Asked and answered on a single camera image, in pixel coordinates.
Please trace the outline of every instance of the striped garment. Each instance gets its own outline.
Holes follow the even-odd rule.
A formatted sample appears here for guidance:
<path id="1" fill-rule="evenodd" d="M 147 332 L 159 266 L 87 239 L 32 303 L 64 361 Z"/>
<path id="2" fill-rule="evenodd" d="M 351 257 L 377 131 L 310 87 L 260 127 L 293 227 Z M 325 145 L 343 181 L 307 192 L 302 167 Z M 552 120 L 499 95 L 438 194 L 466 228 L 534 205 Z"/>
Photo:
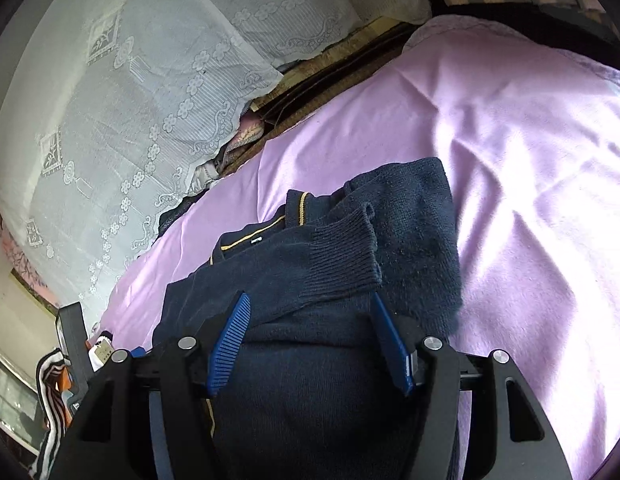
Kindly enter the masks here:
<path id="1" fill-rule="evenodd" d="M 52 469 L 61 439 L 65 435 L 65 406 L 56 381 L 66 367 L 66 361 L 58 348 L 45 355 L 36 366 L 36 389 L 48 421 L 48 431 L 43 439 L 39 456 L 29 470 L 34 480 L 46 480 Z"/>

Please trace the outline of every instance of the white lace cloth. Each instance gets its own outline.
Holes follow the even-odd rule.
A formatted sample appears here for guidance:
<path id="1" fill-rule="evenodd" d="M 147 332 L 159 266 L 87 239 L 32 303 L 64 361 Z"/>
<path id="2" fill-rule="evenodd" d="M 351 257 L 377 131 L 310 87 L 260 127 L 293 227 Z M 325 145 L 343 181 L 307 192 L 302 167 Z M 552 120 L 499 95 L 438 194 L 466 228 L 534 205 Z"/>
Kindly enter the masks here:
<path id="1" fill-rule="evenodd" d="M 91 327 L 276 67 L 427 0 L 55 0 L 0 112 L 0 211 Z"/>

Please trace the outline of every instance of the navy sweater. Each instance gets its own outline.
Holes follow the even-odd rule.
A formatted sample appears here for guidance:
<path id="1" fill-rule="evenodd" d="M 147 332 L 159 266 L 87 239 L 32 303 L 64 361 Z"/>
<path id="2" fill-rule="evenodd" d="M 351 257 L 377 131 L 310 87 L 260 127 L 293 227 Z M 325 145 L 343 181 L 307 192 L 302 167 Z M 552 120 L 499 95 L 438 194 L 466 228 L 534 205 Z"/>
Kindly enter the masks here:
<path id="1" fill-rule="evenodd" d="M 250 295 L 229 384 L 213 400 L 232 478 L 398 478 L 419 396 L 392 385 L 369 321 L 372 290 L 432 335 L 461 307 L 455 212 L 441 163 L 388 164 L 330 196 L 291 190 L 270 221 L 219 239 L 167 288 L 153 343 L 192 334 Z"/>

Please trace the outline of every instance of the purple bed sheet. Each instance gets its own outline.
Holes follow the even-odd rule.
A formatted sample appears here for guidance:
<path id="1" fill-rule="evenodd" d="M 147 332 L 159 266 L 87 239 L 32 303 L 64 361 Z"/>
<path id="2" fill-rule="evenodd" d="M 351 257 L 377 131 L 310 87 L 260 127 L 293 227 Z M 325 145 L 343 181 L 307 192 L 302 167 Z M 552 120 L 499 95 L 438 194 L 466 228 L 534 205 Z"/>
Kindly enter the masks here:
<path id="1" fill-rule="evenodd" d="M 101 330 L 150 348 L 166 285 L 219 235 L 271 218 L 288 189 L 329 194 L 424 156 L 442 160 L 457 211 L 453 345 L 510 352 L 575 480 L 589 478 L 620 437 L 620 72 L 503 25 L 431 20 L 402 56 L 268 141 L 130 265 Z"/>

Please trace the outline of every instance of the sweater sleeve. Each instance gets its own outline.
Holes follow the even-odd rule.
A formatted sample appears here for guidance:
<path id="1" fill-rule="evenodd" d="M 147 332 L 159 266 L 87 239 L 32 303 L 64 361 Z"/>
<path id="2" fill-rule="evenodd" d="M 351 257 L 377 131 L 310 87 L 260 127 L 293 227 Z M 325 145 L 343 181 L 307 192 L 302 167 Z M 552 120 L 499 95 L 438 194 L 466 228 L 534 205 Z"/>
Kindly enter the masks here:
<path id="1" fill-rule="evenodd" d="M 373 215 L 372 206 L 364 203 L 331 224 L 287 228 L 172 283 L 153 344 L 196 331 L 203 321 L 226 310 L 237 290 L 250 297 L 253 328 L 309 303 L 376 288 L 381 270 Z"/>

